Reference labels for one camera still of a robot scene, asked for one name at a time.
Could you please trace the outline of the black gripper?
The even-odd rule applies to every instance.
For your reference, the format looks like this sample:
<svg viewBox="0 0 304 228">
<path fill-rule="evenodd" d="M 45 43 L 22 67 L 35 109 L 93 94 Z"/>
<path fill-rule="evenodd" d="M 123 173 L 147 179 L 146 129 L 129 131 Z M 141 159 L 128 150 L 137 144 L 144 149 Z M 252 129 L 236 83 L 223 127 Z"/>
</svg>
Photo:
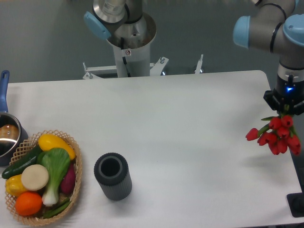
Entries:
<svg viewBox="0 0 304 228">
<path fill-rule="evenodd" d="M 274 90 L 265 91 L 263 99 L 272 110 L 301 115 L 304 112 L 304 82 L 285 81 L 278 76 Z"/>
</svg>

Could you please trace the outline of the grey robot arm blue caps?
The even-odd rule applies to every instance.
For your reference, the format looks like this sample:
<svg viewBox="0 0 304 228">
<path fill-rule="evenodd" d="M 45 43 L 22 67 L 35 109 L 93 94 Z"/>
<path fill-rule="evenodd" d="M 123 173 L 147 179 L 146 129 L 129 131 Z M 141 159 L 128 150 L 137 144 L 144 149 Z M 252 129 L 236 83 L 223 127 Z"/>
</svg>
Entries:
<svg viewBox="0 0 304 228">
<path fill-rule="evenodd" d="M 264 100 L 279 114 L 304 112 L 304 16 L 294 14 L 297 0 L 256 0 L 255 17 L 240 17 L 233 29 L 236 45 L 279 56 L 276 86 Z"/>
</svg>

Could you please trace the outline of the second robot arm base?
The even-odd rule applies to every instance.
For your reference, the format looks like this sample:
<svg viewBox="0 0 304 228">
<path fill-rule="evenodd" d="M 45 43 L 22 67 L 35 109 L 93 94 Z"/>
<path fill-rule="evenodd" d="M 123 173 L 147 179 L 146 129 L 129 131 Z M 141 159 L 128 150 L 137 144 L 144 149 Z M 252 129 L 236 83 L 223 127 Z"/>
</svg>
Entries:
<svg viewBox="0 0 304 228">
<path fill-rule="evenodd" d="M 118 77 L 150 75 L 151 43 L 156 36 L 153 18 L 141 0 L 95 0 L 84 22 L 113 48 Z"/>
</svg>

